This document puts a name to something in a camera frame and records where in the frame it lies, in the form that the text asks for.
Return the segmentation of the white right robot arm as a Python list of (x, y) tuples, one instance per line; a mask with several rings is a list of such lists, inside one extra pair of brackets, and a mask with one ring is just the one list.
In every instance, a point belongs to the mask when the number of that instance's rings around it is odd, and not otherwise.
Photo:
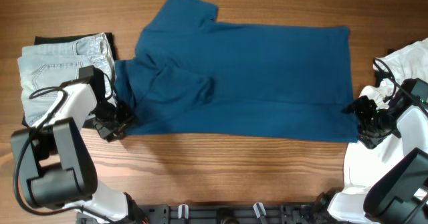
[(327, 212), (351, 223), (427, 222), (427, 109), (415, 96), (377, 110), (363, 96), (349, 106), (361, 119), (348, 145), (344, 189)]

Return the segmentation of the blue t-shirt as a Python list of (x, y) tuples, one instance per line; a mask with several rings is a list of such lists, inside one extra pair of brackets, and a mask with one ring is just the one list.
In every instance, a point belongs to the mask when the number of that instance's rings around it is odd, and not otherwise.
[(219, 22), (217, 6), (166, 0), (115, 87), (131, 135), (220, 133), (355, 142), (347, 27)]

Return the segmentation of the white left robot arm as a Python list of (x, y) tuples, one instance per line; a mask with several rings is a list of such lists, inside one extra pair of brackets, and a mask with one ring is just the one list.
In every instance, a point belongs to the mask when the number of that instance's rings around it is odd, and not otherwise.
[(19, 206), (38, 216), (76, 211), (97, 223), (146, 223), (132, 197), (98, 180), (80, 131), (100, 110), (115, 121), (104, 79), (81, 78), (32, 92), (29, 99), (55, 92), (56, 100), (33, 126), (11, 135), (15, 159), (13, 192)]

